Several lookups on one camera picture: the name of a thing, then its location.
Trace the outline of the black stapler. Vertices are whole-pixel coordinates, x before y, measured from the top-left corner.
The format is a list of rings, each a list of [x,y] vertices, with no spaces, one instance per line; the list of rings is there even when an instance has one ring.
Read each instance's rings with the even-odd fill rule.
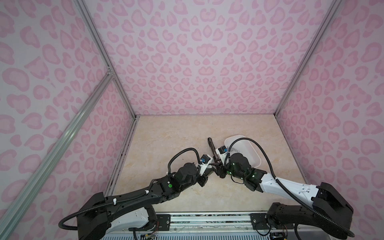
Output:
[[[213,166],[218,166],[219,164],[222,163],[221,161],[221,158],[220,156],[218,155],[217,151],[216,151],[216,148],[215,148],[215,145],[213,143],[213,140],[212,138],[208,138],[208,145],[213,153],[213,159],[214,159],[214,163],[213,163]]]

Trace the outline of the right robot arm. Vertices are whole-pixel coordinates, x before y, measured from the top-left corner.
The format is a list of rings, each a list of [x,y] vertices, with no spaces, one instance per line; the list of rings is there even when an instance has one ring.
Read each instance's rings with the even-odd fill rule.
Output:
[[[252,167],[244,155],[230,154],[227,149],[218,149],[217,158],[222,176],[242,180],[252,192],[274,194],[298,203],[272,203],[266,215],[270,225],[309,225],[340,240],[355,237],[350,229],[354,209],[332,185],[307,185],[278,178]]]

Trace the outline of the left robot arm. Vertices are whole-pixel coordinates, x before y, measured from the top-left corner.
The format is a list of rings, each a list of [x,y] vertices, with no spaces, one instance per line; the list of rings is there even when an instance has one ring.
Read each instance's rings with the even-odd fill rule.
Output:
[[[146,188],[108,197],[95,194],[77,216],[79,239],[100,240],[115,228],[134,232],[155,230],[158,217],[153,206],[177,198],[195,184],[203,187],[214,171],[212,166],[186,163],[176,173],[152,180]]]

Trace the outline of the white plastic bin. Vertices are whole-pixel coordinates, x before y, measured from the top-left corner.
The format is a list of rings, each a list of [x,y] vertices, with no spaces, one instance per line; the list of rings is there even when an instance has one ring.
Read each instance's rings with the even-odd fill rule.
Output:
[[[243,135],[235,135],[232,137],[229,137],[225,139],[224,144],[229,149],[230,145],[237,139],[244,138]],[[240,153],[244,157],[248,159],[249,164],[253,168],[258,168],[261,165],[261,158],[255,148],[253,147],[252,143],[248,140],[240,140],[236,142],[231,150],[230,150],[230,156],[232,156],[235,153]]]

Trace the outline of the left mounting plate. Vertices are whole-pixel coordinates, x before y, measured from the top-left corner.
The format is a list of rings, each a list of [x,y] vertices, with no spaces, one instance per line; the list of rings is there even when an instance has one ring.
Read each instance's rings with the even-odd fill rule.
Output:
[[[147,223],[141,228],[130,228],[130,231],[169,231],[171,215],[160,214],[149,216]]]

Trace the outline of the mounting plate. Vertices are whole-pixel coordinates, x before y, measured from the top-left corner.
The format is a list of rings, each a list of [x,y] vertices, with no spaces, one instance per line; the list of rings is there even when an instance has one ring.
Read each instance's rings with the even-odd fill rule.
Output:
[[[141,228],[130,228],[130,231],[169,231],[171,215],[160,214],[149,216],[147,223]]]
[[[251,219],[253,230],[267,231],[270,229],[270,226],[266,218],[266,213],[251,213],[250,219]]]

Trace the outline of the right mounting plate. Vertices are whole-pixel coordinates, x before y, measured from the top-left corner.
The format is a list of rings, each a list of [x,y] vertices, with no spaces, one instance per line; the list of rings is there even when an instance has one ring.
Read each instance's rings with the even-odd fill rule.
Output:
[[[253,230],[267,231],[270,229],[270,226],[266,218],[266,213],[251,213],[250,219],[251,219]]]

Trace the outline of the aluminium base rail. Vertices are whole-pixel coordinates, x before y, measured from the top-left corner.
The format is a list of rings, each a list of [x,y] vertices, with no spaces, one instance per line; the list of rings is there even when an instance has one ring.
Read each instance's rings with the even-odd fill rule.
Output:
[[[169,231],[136,231],[124,227],[108,233],[105,240],[329,240],[316,227],[292,224],[253,230],[250,214],[264,212],[159,213],[171,215]]]

